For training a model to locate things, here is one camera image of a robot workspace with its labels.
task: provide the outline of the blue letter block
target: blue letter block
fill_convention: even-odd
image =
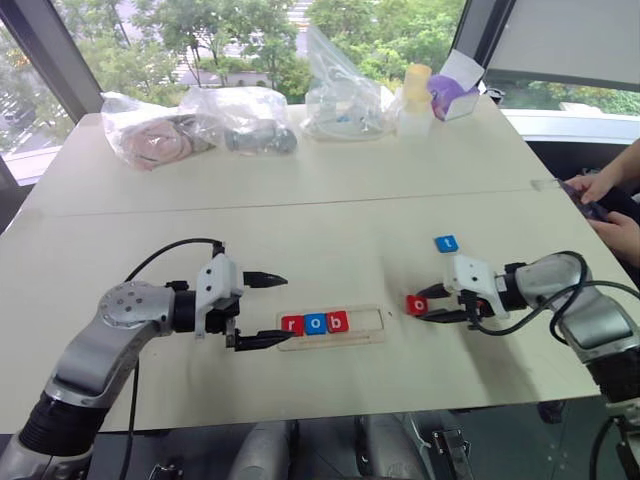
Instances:
[[[324,313],[305,315],[304,331],[307,335],[324,335],[327,333],[327,316]]]
[[[453,235],[446,235],[444,237],[436,237],[436,247],[440,253],[451,253],[458,251],[458,242]]]

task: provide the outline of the red letter block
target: red letter block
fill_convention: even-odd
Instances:
[[[282,330],[295,332],[294,337],[304,335],[304,315],[288,315],[281,319]]]
[[[349,331],[349,320],[347,312],[340,310],[339,312],[327,313],[327,328],[329,333],[339,333]]]
[[[422,315],[428,310],[426,298],[417,295],[407,295],[407,313],[409,315]]]

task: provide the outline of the phone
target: phone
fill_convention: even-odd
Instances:
[[[558,183],[562,189],[567,192],[567,195],[569,195],[573,204],[578,207],[578,210],[580,210],[585,218],[588,218],[589,220],[598,220],[600,222],[609,222],[607,220],[609,211],[606,208],[596,202],[582,203],[582,193],[563,181],[558,181]]]

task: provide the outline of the person's arm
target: person's arm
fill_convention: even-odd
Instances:
[[[582,203],[597,202],[612,187],[627,180],[640,179],[640,139],[625,148],[596,175],[577,176],[567,183],[580,192]]]

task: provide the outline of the window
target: window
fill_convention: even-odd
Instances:
[[[269,86],[304,102],[309,22],[390,87],[437,71],[464,0],[54,0],[103,90],[176,105],[189,85]]]
[[[395,90],[410,63],[440,70],[463,7],[464,0],[315,0],[306,14],[364,75]]]
[[[19,183],[30,183],[49,165],[73,122],[3,24],[0,84],[0,156]]]
[[[639,92],[545,82],[492,70],[485,83],[505,93],[503,108],[640,116]]]

